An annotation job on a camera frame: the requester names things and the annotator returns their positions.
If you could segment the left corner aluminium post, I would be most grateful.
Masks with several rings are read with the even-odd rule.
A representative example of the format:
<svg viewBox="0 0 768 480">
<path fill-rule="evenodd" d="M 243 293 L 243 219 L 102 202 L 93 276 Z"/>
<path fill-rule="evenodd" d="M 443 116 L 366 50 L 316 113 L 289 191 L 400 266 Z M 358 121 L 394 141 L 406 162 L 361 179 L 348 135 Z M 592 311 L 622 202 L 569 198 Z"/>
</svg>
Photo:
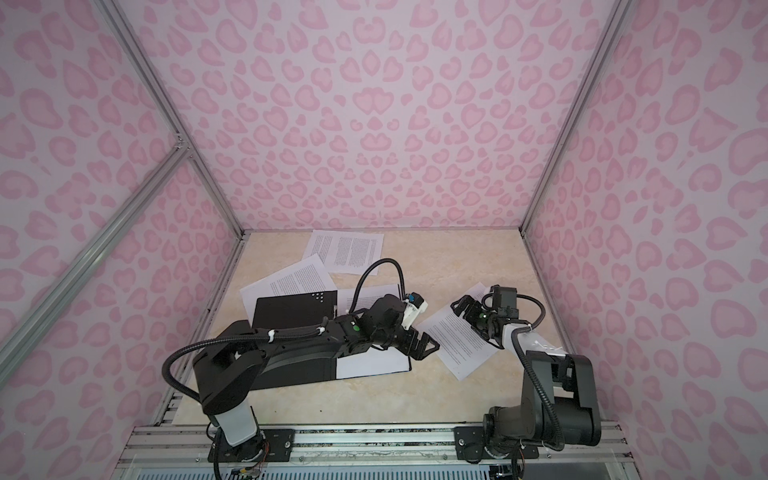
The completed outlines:
<svg viewBox="0 0 768 480">
<path fill-rule="evenodd" d="M 117 43 L 132 64 L 161 117 L 176 137 L 179 146 L 187 151 L 192 167 L 195 169 L 219 213 L 223 216 L 234 235 L 238 239 L 244 239 L 246 237 L 246 229 L 237 219 L 222 188 L 215 180 L 211 169 L 205 162 L 204 156 L 192 139 L 190 130 L 185 125 L 168 89 L 147 56 L 138 35 L 126 17 L 121 5 L 118 1 L 112 0 L 97 0 L 93 1 L 93 4 L 99 9 L 106 24 L 112 30 Z"/>
</svg>

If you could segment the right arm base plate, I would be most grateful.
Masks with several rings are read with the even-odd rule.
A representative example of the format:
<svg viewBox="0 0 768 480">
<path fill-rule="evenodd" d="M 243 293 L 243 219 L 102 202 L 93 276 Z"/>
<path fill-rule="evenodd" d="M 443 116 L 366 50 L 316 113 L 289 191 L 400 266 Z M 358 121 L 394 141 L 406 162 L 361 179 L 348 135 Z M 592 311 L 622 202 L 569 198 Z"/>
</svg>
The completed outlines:
<svg viewBox="0 0 768 480">
<path fill-rule="evenodd" d="M 455 454 L 458 460 L 478 464 L 483 460 L 536 460 L 539 450 L 526 441 L 493 437 L 482 426 L 463 425 L 452 429 Z"/>
</svg>

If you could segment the printed paper sheet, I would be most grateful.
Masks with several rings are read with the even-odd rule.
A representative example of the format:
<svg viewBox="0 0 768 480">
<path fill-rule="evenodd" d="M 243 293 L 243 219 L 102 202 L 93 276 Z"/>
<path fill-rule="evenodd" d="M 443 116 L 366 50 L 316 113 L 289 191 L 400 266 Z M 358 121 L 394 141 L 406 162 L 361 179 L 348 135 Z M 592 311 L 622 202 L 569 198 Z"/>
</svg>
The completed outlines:
<svg viewBox="0 0 768 480">
<path fill-rule="evenodd" d="M 373 303 L 386 294 L 399 294 L 396 284 L 363 287 L 358 295 L 354 311 L 370 308 Z M 342 357 L 336 360 L 336 379 L 346 380 L 360 377 L 404 373 L 411 370 L 408 357 L 395 348 L 385 351 L 371 347 L 365 353 Z"/>
<path fill-rule="evenodd" d="M 260 298 L 334 291 L 337 287 L 317 254 L 243 287 L 240 296 L 247 318 L 253 320 Z"/>
</svg>

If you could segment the blue folder black inside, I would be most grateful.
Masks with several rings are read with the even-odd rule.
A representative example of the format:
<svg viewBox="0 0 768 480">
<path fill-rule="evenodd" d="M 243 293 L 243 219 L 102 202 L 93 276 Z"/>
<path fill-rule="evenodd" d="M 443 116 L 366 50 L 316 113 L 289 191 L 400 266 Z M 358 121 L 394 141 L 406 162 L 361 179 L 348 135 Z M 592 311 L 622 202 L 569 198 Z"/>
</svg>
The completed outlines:
<svg viewBox="0 0 768 480">
<path fill-rule="evenodd" d="M 257 330 L 318 326 L 323 318 L 333 319 L 348 312 L 353 291 L 334 290 L 257 300 L 252 327 Z M 316 359 L 261 374 L 255 390 L 334 381 L 337 359 Z"/>
</svg>

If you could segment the corner aluminium post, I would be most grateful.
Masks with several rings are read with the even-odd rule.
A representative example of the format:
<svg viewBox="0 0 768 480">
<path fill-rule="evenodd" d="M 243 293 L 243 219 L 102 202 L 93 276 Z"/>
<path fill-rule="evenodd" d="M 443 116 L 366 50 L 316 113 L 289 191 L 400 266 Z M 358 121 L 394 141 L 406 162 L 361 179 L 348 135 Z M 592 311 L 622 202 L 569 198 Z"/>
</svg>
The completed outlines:
<svg viewBox="0 0 768 480">
<path fill-rule="evenodd" d="M 596 48 L 577 84 L 577 89 L 567 110 L 567 115 L 562 122 L 558 136 L 520 225 L 519 233 L 523 239 L 533 229 L 532 224 L 540 206 L 544 202 L 544 196 L 552 182 L 555 170 L 562 160 L 572 136 L 576 133 L 579 122 L 589 106 L 591 97 L 609 64 L 611 55 L 617 48 L 621 35 L 626 28 L 627 22 L 631 19 L 635 7 L 636 1 L 631 0 L 615 1 L 612 5 L 606 24 L 598 37 Z"/>
<path fill-rule="evenodd" d="M 138 35 L 126 17 L 121 5 L 118 1 L 112 0 L 97 0 L 93 1 L 93 4 L 99 9 L 106 24 L 112 30 L 117 43 L 132 64 L 161 117 L 176 137 L 179 146 L 187 151 L 192 167 L 195 169 L 219 213 L 223 216 L 234 235 L 238 239 L 244 239 L 246 237 L 246 229 L 237 219 L 222 188 L 215 180 L 211 169 L 205 162 L 204 156 L 192 139 L 190 130 L 185 125 L 168 89 L 147 56 Z"/>
</svg>

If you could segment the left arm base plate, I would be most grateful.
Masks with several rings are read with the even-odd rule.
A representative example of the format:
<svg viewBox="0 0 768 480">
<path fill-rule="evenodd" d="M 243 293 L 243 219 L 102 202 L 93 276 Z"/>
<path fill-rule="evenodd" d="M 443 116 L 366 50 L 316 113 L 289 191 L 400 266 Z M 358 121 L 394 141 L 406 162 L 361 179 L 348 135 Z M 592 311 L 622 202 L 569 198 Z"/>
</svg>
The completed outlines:
<svg viewBox="0 0 768 480">
<path fill-rule="evenodd" d="M 288 462 L 295 434 L 294 429 L 262 428 L 255 437 L 238 446 L 231 446 L 223 438 L 211 446 L 207 460 L 209 463 Z"/>
</svg>

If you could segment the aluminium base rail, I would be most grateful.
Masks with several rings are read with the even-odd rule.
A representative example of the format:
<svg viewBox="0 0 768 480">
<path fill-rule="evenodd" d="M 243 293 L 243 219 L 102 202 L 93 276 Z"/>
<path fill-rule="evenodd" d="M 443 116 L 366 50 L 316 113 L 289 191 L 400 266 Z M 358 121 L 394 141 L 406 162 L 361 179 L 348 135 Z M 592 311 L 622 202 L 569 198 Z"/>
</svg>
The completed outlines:
<svg viewBox="0 0 768 480">
<path fill-rule="evenodd" d="M 636 479 L 625 435 L 602 425 L 596 447 L 539 447 L 539 458 L 458 460 L 452 429 L 478 424 L 273 425 L 294 429 L 288 462 L 207 460 L 213 431 L 202 426 L 141 427 L 129 438 L 115 479 Z"/>
</svg>

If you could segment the right corner aluminium post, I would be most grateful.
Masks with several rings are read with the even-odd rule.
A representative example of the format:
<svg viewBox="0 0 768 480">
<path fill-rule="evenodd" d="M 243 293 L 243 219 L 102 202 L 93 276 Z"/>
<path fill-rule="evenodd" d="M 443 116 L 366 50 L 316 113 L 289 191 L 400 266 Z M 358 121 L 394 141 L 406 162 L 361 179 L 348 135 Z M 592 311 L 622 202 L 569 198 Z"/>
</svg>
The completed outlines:
<svg viewBox="0 0 768 480">
<path fill-rule="evenodd" d="M 577 84 L 577 89 L 567 110 L 567 115 L 562 122 L 558 136 L 520 225 L 519 233 L 523 239 L 533 229 L 532 224 L 540 206 L 544 202 L 544 196 L 552 182 L 555 170 L 562 160 L 572 136 L 576 133 L 579 122 L 589 106 L 591 97 L 609 64 L 611 55 L 617 48 L 621 35 L 626 28 L 627 22 L 631 19 L 635 7 L 636 1 L 631 0 L 615 1 L 612 5 L 606 24 L 598 37 L 596 48 Z"/>
</svg>

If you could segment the diagonal aluminium frame bar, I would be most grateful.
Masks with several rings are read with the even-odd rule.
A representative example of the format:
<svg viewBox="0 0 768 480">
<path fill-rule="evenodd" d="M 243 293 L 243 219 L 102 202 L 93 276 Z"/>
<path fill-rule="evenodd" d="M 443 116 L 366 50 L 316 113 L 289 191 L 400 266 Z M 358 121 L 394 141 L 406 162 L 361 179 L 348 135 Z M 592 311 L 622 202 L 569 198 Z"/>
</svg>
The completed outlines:
<svg viewBox="0 0 768 480">
<path fill-rule="evenodd" d="M 75 259 L 22 317 L 1 345 L 1 384 L 6 385 L 60 318 L 95 271 L 114 251 L 188 158 L 181 141 L 131 194 Z"/>
</svg>

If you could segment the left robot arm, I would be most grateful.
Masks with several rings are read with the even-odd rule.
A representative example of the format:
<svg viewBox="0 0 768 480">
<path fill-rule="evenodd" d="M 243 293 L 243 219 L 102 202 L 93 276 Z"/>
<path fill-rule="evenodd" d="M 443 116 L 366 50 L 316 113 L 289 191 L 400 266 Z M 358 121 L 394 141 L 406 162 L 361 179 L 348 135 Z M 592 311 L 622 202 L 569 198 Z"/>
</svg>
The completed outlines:
<svg viewBox="0 0 768 480">
<path fill-rule="evenodd" d="M 425 308 L 426 302 L 416 293 L 404 299 L 387 294 L 369 308 L 325 317 L 306 327 L 265 330 L 238 321 L 193 360 L 198 403 L 229 446 L 251 442 L 260 427 L 248 394 L 260 376 L 284 373 L 309 361 L 363 354 L 373 347 L 394 348 L 421 361 L 440 349 L 437 340 L 412 327 Z"/>
</svg>

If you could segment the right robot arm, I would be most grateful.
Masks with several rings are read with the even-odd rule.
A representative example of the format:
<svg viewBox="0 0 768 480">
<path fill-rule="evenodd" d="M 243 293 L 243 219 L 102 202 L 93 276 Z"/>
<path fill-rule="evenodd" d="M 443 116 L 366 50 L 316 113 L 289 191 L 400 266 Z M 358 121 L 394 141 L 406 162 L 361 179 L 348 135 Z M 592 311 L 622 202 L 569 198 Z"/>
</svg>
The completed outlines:
<svg viewBox="0 0 768 480">
<path fill-rule="evenodd" d="M 523 369 L 519 404 L 492 407 L 484 416 L 484 449 L 489 454 L 511 455 L 525 445 L 561 451 L 569 445 L 600 443 L 592 363 L 537 339 L 537 328 L 547 313 L 542 301 L 513 287 L 494 285 L 481 299 L 465 295 L 450 308 L 487 344 L 514 352 Z"/>
</svg>

